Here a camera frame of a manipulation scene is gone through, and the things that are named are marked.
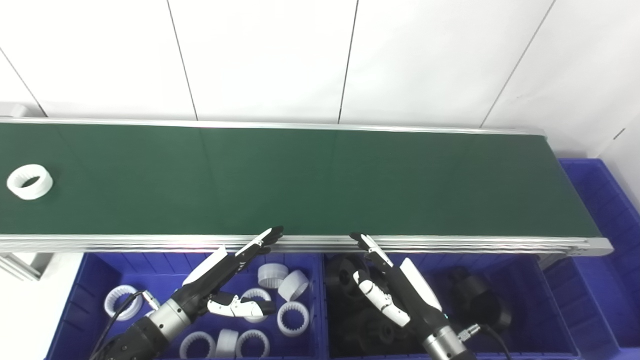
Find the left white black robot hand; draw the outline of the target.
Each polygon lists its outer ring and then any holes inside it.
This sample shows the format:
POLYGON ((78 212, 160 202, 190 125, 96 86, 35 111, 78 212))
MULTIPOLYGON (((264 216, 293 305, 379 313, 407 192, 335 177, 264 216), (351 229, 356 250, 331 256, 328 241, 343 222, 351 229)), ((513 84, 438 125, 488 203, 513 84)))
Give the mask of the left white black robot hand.
POLYGON ((174 310, 194 322, 206 312, 225 317, 263 317, 275 313, 272 300, 254 300, 221 291, 256 257, 267 255, 282 237, 283 226, 268 228, 233 254, 224 246, 199 264, 170 297, 174 310))

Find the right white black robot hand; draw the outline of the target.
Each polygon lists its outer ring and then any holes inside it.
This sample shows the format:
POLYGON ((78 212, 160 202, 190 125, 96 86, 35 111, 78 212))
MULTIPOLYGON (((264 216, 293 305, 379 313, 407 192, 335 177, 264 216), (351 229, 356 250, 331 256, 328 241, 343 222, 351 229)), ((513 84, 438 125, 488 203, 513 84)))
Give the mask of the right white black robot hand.
POLYGON ((395 325, 410 330, 420 342, 450 327, 434 292, 409 258, 404 258, 402 264, 394 263, 370 235, 352 232, 350 237, 386 280, 384 291, 363 271, 352 274, 359 291, 375 309, 395 325))

